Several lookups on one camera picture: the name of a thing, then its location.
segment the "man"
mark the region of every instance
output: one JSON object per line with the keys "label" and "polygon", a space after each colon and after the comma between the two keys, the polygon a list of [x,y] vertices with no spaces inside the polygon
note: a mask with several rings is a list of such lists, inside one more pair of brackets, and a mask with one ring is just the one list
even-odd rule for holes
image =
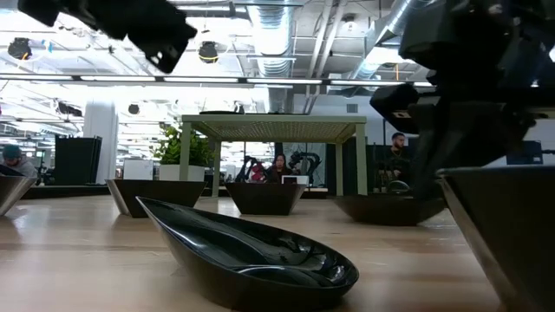
{"label": "man", "polygon": [[405,134],[394,133],[391,136],[391,147],[385,155],[385,170],[392,172],[395,179],[409,183],[410,180],[410,157],[405,150]]}
{"label": "man", "polygon": [[2,157],[4,166],[21,173],[25,177],[36,178],[35,167],[23,158],[21,148],[19,148],[19,146],[4,146]]}

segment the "ceiling duct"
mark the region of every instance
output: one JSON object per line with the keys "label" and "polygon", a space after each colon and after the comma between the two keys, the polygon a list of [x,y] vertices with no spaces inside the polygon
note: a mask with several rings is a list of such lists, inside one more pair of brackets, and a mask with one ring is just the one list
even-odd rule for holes
{"label": "ceiling duct", "polygon": [[[293,9],[281,6],[249,6],[258,70],[263,77],[291,77],[291,60],[280,57],[291,52]],[[293,111],[292,93],[288,88],[268,88],[270,112],[290,114]]]}
{"label": "ceiling duct", "polygon": [[177,7],[179,10],[185,12],[187,17],[221,17],[221,18],[238,18],[249,19],[244,6],[236,7],[235,4],[229,2],[228,5],[221,5],[215,3],[202,3],[196,5],[180,5]]}
{"label": "ceiling duct", "polygon": [[0,1],[0,14],[9,14],[17,11],[18,0],[1,0]]}
{"label": "ceiling duct", "polygon": [[379,58],[376,60],[376,57],[373,55],[376,46],[386,46],[386,42],[394,41],[396,37],[402,36],[407,25],[407,17],[433,1],[395,0],[391,7],[391,13],[371,23],[364,39],[366,56],[351,73],[350,79],[368,80],[372,78],[376,70],[383,64]]}

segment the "ceiling light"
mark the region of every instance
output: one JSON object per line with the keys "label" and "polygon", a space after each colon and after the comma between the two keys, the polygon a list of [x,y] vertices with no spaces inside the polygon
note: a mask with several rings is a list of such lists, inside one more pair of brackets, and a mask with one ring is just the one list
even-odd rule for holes
{"label": "ceiling light", "polygon": [[152,76],[119,76],[119,75],[107,75],[107,76],[81,76],[84,81],[156,81],[156,78]]}
{"label": "ceiling light", "polygon": [[397,86],[403,84],[405,81],[349,81],[338,80],[331,81],[332,85],[337,86],[364,86],[364,87],[383,87],[383,86]]}
{"label": "ceiling light", "polygon": [[319,80],[319,79],[249,78],[246,81],[247,83],[263,83],[263,84],[304,84],[304,85],[322,84],[322,80]]}
{"label": "ceiling light", "polygon": [[164,77],[167,82],[191,83],[237,83],[237,78],[203,78],[203,77]]}
{"label": "ceiling light", "polygon": [[70,75],[10,75],[1,74],[0,79],[27,80],[27,81],[64,81],[73,80]]}
{"label": "ceiling light", "polygon": [[415,87],[433,87],[434,85],[432,85],[429,82],[415,81],[415,82],[413,82],[413,86],[415,86]]}

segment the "person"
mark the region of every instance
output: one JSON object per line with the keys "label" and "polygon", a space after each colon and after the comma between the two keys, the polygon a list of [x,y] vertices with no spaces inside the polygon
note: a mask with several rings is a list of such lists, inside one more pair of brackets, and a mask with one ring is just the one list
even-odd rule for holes
{"label": "person", "polygon": [[409,183],[410,180],[410,157],[405,150],[405,134],[394,133],[391,136],[391,147],[385,155],[385,170],[391,171],[402,182]]}
{"label": "person", "polygon": [[267,183],[282,183],[281,177],[284,175],[292,175],[293,171],[285,165],[285,155],[279,153],[276,155],[271,167],[266,171]]}
{"label": "person", "polygon": [[36,178],[36,169],[24,159],[22,156],[21,148],[15,145],[7,145],[3,147],[2,151],[3,165],[9,169],[21,173],[27,178]]}

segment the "desk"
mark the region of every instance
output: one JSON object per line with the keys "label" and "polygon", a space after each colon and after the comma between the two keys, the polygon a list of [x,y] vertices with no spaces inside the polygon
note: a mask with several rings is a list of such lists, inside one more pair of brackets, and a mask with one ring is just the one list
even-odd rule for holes
{"label": "desk", "polygon": [[[356,135],[357,187],[368,194],[366,181],[366,117],[309,116],[301,114],[202,114],[183,115],[181,164],[189,163],[191,130],[215,141],[214,159],[220,159],[222,142],[307,142],[336,144],[337,196],[343,195],[343,142]],[[180,180],[187,181],[189,166],[180,166]],[[218,196],[219,161],[214,161],[212,196]]]}

